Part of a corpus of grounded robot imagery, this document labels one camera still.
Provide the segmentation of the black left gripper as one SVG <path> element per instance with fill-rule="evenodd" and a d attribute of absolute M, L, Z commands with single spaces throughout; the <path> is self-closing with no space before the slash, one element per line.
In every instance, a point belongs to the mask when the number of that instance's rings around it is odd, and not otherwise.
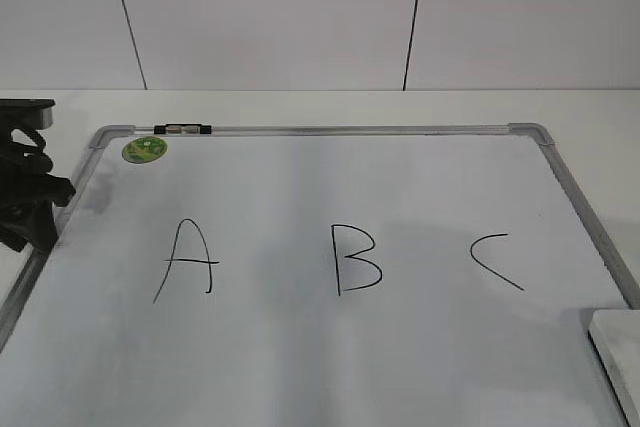
<path fill-rule="evenodd" d="M 23 121 L 1 122 L 1 243 L 15 252 L 27 244 L 49 252 L 58 240 L 52 207 L 65 207 L 76 190 L 51 174 L 46 142 Z"/>

